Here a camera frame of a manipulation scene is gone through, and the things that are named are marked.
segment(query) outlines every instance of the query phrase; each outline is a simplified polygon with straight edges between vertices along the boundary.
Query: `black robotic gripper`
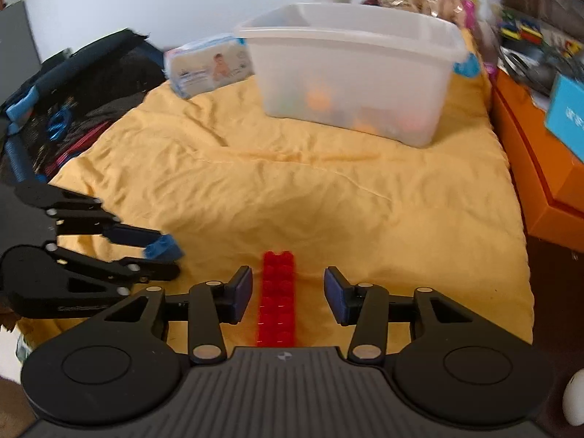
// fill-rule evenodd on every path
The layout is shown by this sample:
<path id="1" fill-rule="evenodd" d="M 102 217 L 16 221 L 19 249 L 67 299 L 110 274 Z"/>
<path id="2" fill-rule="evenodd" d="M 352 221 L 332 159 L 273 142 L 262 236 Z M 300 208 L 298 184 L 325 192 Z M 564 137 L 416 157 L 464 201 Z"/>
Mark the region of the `black robotic gripper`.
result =
<path id="1" fill-rule="evenodd" d="M 22 385 L 39 420 L 23 437 L 544 438 L 534 413 L 553 376 L 533 347 L 431 288 L 398 297 L 324 274 L 332 313 L 355 325 L 338 347 L 236 347 L 252 292 L 241 267 L 188 294 L 143 289 L 27 359 Z M 166 343 L 188 322 L 188 354 Z M 387 355 L 388 323 L 412 341 Z"/>
<path id="2" fill-rule="evenodd" d="M 121 223 L 98 198 L 36 180 L 0 183 L 0 228 L 0 301 L 26 318 L 85 318 L 128 297 L 135 283 L 180 273 L 175 261 L 103 261 L 60 247 L 60 235 L 147 247 L 162 234 Z"/>

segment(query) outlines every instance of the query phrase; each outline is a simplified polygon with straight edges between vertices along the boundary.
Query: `red lego brick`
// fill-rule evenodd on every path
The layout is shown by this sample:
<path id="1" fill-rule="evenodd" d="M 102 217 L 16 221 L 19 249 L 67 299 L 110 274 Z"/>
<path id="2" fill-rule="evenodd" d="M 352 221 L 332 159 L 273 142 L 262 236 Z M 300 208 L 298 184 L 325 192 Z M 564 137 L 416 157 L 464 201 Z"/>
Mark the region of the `red lego brick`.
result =
<path id="1" fill-rule="evenodd" d="M 296 320 L 294 312 L 294 256 L 264 254 L 261 299 L 258 317 L 258 347 L 294 347 Z"/>

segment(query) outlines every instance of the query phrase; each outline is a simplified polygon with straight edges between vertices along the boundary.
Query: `blue box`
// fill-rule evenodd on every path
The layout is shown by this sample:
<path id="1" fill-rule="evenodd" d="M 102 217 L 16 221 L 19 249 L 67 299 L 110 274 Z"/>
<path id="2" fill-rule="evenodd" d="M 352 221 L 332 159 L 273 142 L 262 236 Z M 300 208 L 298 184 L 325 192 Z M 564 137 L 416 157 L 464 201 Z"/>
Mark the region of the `blue box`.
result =
<path id="1" fill-rule="evenodd" d="M 558 75 L 545 126 L 584 161 L 584 84 Z"/>

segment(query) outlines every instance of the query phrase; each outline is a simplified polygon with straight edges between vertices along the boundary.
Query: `bed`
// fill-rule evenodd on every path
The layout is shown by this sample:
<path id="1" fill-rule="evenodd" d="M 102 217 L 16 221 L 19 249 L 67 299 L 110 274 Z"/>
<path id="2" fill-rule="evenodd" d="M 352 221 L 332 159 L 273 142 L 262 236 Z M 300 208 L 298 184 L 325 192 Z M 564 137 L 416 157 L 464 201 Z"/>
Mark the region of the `bed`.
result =
<path id="1" fill-rule="evenodd" d="M 243 321 L 226 344 L 255 344 L 259 278 L 267 250 L 297 264 L 297 345 L 349 344 L 326 304 L 322 275 L 392 294 L 427 286 L 530 342 L 533 296 L 521 211 L 506 156 L 491 130 L 480 77 L 454 75 L 431 146 L 416 149 L 342 128 L 269 118 L 253 77 L 181 100 L 165 83 L 52 181 L 103 199 L 126 223 L 172 234 L 185 252 L 167 294 L 255 272 Z M 102 238 L 62 244 L 113 260 L 135 255 Z M 20 321 L 36 346 L 77 320 Z M 409 342 L 389 328 L 388 352 Z M 168 343 L 186 350 L 186 324 Z"/>

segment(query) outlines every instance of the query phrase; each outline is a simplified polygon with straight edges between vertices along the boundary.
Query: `gray door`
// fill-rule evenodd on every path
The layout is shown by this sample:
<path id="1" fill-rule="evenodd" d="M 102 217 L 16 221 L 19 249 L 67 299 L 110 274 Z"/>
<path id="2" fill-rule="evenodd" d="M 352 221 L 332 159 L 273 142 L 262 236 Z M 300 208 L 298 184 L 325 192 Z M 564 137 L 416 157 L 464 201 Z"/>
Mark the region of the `gray door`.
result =
<path id="1" fill-rule="evenodd" d="M 0 104 L 40 70 L 24 1 L 0 11 Z"/>

